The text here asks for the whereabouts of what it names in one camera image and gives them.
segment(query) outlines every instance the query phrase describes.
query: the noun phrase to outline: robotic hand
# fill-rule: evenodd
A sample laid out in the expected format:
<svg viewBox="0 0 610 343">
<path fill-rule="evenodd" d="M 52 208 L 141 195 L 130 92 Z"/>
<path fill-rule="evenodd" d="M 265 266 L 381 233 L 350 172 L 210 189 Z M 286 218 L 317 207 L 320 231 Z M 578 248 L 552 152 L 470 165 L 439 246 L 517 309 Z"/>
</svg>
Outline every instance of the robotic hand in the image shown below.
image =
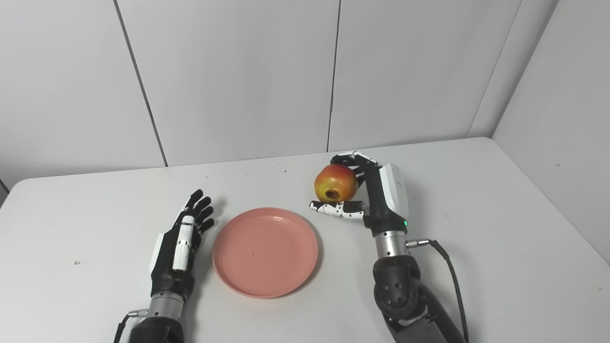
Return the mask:
<svg viewBox="0 0 610 343">
<path fill-rule="evenodd" d="M 407 241 L 409 209 L 402 174 L 392 164 L 381 166 L 375 160 L 352 151 L 335 155 L 332 164 L 352 169 L 358 185 L 367 183 L 369 206 L 362 201 L 323 203 L 309 207 L 319 213 L 341 218 L 362 219 L 376 241 L 378 260 L 373 266 L 374 296 L 396 343 L 465 343 L 468 331 L 459 286 L 449 255 L 435 240 Z M 451 321 L 434 294 L 420 280 L 420 269 L 408 248 L 430 244 L 447 260 L 456 285 L 464 335 Z"/>
<path fill-rule="evenodd" d="M 210 197 L 198 189 L 188 199 L 169 231 L 159 236 L 152 268 L 151 302 L 148 309 L 129 312 L 115 335 L 120 341 L 130 317 L 146 317 L 131 331 L 129 343 L 184 343 L 180 316 L 184 302 L 193 292 L 193 263 L 202 235 L 214 225 Z"/>
</svg>

